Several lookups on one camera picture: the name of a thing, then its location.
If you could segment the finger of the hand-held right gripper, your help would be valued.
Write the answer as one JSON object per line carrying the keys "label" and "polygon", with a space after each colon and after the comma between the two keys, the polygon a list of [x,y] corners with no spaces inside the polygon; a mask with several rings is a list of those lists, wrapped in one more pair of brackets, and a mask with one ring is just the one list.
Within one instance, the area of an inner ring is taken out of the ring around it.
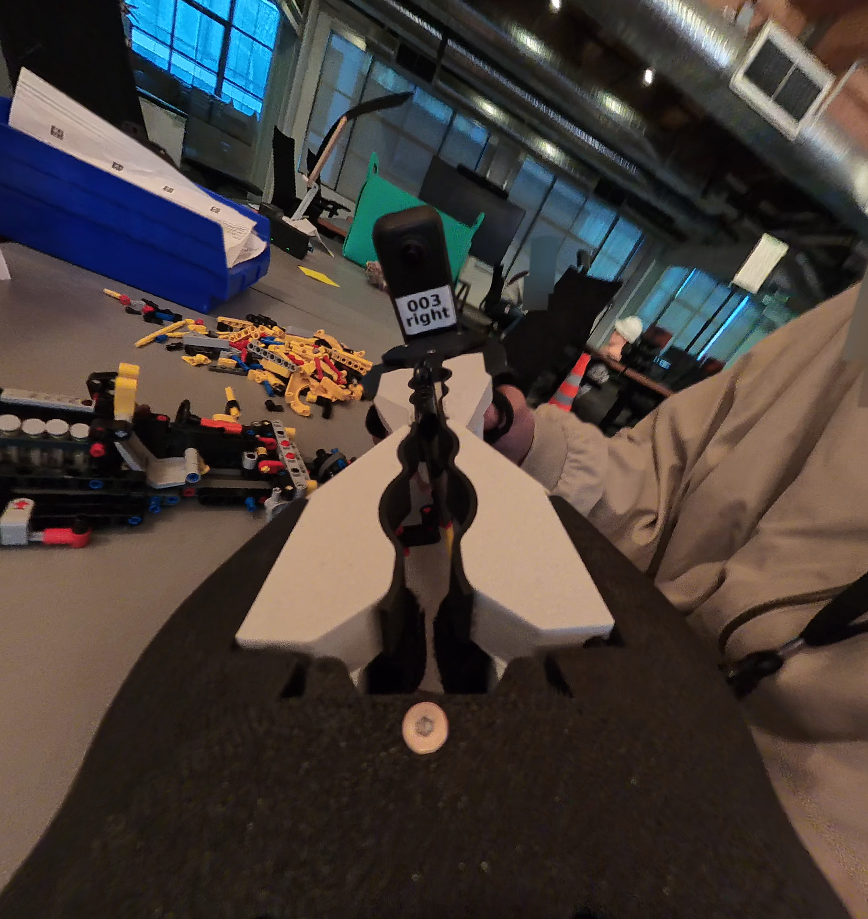
{"label": "finger of the hand-held right gripper", "polygon": [[416,417],[411,402],[413,372],[385,372],[381,375],[373,405],[387,433],[410,426]]}
{"label": "finger of the hand-held right gripper", "polygon": [[452,426],[466,428],[485,438],[485,411],[493,402],[492,376],[483,354],[464,354],[446,359],[436,367],[436,435]]}

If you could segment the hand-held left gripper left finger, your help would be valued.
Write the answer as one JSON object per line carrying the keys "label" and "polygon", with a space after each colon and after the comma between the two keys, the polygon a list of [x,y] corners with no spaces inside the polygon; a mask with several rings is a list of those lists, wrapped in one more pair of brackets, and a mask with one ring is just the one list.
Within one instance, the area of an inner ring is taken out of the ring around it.
{"label": "hand-held left gripper left finger", "polygon": [[412,693],[427,666],[425,615],[406,583],[417,426],[404,425],[319,487],[236,635],[248,650],[334,658],[372,693]]}

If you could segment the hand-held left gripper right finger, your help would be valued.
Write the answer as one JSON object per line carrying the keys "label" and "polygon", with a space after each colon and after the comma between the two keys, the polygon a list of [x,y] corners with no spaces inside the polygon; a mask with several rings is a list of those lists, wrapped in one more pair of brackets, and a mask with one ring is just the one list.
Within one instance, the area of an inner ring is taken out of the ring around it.
{"label": "hand-held left gripper right finger", "polygon": [[608,639],[615,627],[545,489],[465,427],[446,422],[449,588],[433,623],[446,693],[486,693],[497,664]]}

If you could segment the small black piece red pin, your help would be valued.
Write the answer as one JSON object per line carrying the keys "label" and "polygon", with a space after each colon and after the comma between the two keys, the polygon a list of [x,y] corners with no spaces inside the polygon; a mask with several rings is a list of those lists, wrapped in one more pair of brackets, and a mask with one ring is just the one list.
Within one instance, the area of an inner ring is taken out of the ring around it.
{"label": "small black piece red pin", "polygon": [[395,531],[405,553],[412,548],[436,545],[442,540],[443,534],[440,512],[432,503],[421,506],[418,522],[402,524]]}

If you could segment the pile of toy building pieces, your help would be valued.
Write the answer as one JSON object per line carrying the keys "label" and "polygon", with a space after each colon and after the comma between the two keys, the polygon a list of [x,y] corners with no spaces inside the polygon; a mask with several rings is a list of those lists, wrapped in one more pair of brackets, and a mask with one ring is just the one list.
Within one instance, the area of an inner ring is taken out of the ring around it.
{"label": "pile of toy building pieces", "polygon": [[363,400],[364,381],[374,368],[364,351],[323,329],[302,335],[264,314],[219,317],[209,327],[151,300],[110,289],[103,293],[126,314],[157,327],[135,348],[160,346],[187,366],[252,381],[265,392],[268,413],[290,410],[308,418],[316,411],[329,420],[337,404]]}

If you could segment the black toy car chassis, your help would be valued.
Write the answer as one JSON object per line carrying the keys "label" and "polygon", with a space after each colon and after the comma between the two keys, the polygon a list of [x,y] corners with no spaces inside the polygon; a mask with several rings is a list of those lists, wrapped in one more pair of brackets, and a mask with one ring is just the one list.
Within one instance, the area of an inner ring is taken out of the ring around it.
{"label": "black toy car chassis", "polygon": [[138,402],[138,383],[122,363],[92,374],[86,398],[0,387],[0,548],[83,548],[191,500],[268,522],[356,460],[305,457],[276,401],[246,423],[227,387],[221,413],[184,400],[167,415]]}

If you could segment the person's right forearm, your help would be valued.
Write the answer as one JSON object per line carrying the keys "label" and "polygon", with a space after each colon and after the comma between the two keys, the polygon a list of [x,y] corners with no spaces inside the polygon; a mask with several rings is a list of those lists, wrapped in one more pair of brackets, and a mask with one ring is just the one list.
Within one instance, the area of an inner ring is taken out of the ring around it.
{"label": "person's right forearm", "polygon": [[699,455],[704,417],[682,397],[614,437],[549,405],[532,417],[534,434],[522,469],[565,499],[641,571],[654,572],[677,494]]}

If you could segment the green folding container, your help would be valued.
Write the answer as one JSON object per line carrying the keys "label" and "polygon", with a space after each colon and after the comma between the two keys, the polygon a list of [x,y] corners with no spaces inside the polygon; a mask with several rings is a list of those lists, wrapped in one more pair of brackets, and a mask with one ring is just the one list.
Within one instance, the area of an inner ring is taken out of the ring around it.
{"label": "green folding container", "polygon": [[[423,204],[416,196],[382,178],[379,157],[376,153],[371,154],[366,180],[360,190],[351,227],[343,245],[343,256],[361,268],[369,262],[379,261],[372,238],[377,220]],[[437,212],[443,223],[452,281],[457,283],[470,255],[473,236],[485,221],[485,213],[479,213],[472,222],[464,223],[445,212]]]}

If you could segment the black monitor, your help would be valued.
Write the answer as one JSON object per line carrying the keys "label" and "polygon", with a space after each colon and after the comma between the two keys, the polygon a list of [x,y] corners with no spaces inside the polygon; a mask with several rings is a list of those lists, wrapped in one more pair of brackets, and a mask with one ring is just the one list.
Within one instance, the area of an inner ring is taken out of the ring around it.
{"label": "black monitor", "polygon": [[509,201],[506,192],[437,156],[431,160],[419,197],[469,226],[483,215],[473,235],[471,255],[492,267],[504,261],[525,216],[525,210]]}

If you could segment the black device green lights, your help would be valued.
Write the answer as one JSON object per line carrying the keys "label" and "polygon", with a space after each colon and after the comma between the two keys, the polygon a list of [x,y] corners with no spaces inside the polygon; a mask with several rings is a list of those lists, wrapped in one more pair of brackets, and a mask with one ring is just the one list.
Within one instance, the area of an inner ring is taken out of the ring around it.
{"label": "black device green lights", "polygon": [[262,201],[258,212],[269,221],[270,243],[274,247],[278,247],[279,250],[300,261],[309,254],[313,236],[287,221],[282,209]]}

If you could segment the tan pole black top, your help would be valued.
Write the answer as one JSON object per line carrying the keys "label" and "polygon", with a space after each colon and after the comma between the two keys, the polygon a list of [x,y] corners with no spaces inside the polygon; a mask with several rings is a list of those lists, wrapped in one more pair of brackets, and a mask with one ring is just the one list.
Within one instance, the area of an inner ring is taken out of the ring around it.
{"label": "tan pole black top", "polygon": [[339,137],[344,133],[349,123],[356,121],[358,118],[377,111],[386,109],[395,109],[402,106],[414,95],[413,91],[386,95],[373,98],[369,101],[362,102],[352,109],[348,109],[325,134],[325,138],[320,144],[315,155],[313,166],[309,168],[306,174],[306,193],[297,210],[291,217],[285,221],[289,224],[301,221],[305,218],[306,211],[312,205],[313,201],[319,194],[319,184],[321,174],[325,164],[332,154]]}

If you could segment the person's beige jacket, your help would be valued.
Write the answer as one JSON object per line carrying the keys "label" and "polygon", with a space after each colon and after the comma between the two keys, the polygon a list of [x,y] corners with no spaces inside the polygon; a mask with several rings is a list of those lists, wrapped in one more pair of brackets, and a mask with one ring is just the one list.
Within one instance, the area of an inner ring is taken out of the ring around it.
{"label": "person's beige jacket", "polygon": [[[790,642],[868,571],[868,408],[843,357],[858,293],[678,396],[706,428],[649,574],[718,660]],[[868,917],[868,635],[794,652],[742,709],[803,841]]]}

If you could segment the blue plastic bin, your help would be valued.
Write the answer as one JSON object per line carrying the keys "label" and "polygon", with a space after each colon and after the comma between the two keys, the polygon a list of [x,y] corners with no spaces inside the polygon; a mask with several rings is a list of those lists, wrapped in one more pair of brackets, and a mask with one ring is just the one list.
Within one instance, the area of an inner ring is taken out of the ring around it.
{"label": "blue plastic bin", "polygon": [[229,268],[218,224],[8,124],[0,97],[0,236],[207,314],[266,276]]}

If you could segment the white vent grille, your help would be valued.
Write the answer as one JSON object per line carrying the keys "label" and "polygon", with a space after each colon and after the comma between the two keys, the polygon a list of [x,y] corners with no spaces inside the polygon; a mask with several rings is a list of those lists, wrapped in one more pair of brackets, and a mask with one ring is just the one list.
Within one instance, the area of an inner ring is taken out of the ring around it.
{"label": "white vent grille", "polygon": [[818,58],[770,19],[735,67],[730,87],[794,141],[820,115],[836,80]]}

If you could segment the silver ventilation duct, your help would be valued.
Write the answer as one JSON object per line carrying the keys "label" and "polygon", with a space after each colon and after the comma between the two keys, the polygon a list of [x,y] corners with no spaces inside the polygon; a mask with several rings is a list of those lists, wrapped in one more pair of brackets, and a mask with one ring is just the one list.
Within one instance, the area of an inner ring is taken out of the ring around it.
{"label": "silver ventilation duct", "polygon": [[765,102],[735,91],[733,78],[756,40],[705,2],[576,4],[760,159],[868,235],[864,144],[827,113],[806,115],[791,137]]}

